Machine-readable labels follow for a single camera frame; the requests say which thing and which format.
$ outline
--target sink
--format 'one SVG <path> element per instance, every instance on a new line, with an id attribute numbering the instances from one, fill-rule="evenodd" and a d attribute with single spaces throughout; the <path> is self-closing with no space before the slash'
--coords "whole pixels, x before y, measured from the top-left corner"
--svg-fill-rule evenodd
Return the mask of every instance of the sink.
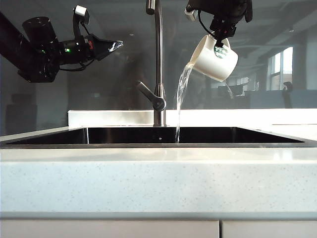
<path id="1" fill-rule="evenodd" d="M 239 127 L 82 128 L 1 143 L 2 148 L 316 147 L 315 141 Z"/>

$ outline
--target window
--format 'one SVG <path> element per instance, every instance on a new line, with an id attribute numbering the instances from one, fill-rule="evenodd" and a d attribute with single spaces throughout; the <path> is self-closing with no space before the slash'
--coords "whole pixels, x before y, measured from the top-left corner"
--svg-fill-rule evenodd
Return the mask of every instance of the window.
<path id="1" fill-rule="evenodd" d="M 286 82 L 293 82 L 293 47 L 268 59 L 267 90 L 283 90 Z"/>

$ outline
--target cabinet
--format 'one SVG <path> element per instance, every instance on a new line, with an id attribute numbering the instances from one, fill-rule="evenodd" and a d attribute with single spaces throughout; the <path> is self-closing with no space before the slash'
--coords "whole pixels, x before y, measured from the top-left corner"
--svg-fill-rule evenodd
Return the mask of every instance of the cabinet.
<path id="1" fill-rule="evenodd" d="M 1 238 L 219 238 L 218 221 L 1 220 Z"/>
<path id="2" fill-rule="evenodd" d="M 317 222 L 223 222 L 222 238 L 317 238 Z"/>

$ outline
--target glass wall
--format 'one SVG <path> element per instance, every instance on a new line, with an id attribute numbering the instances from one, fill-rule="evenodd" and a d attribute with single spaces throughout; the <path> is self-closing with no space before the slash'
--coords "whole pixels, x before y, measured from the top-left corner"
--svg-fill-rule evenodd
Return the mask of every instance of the glass wall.
<path id="1" fill-rule="evenodd" d="M 206 32 L 185 17 L 186 0 L 161 4 L 163 79 L 167 108 L 175 109 L 179 76 Z M 91 33 L 122 40 L 124 47 L 85 71 L 60 71 L 43 84 L 25 81 L 1 58 L 1 135 L 66 126 L 68 110 L 151 109 L 135 88 L 137 80 L 155 87 L 155 21 L 145 13 L 146 0 L 1 0 L 1 11 L 23 33 L 25 20 L 47 16 L 65 41 L 73 39 L 76 5 L 88 8 Z M 193 72 L 183 109 L 317 108 L 317 1 L 253 0 L 253 7 L 253 21 L 241 20 L 229 39 L 239 55 L 227 79 L 234 98 L 224 83 Z M 211 20 L 202 13 L 205 25 Z"/>

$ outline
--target stainless steel faucet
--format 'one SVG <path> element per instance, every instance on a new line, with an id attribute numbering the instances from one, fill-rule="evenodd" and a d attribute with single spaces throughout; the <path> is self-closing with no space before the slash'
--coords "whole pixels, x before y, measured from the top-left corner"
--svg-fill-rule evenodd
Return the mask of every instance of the stainless steel faucet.
<path id="1" fill-rule="evenodd" d="M 163 23 L 162 8 L 159 0 L 147 0 L 146 12 L 155 15 L 156 28 L 156 86 L 154 94 L 141 82 L 138 89 L 152 102 L 154 108 L 154 125 L 166 126 L 166 96 L 163 84 Z"/>

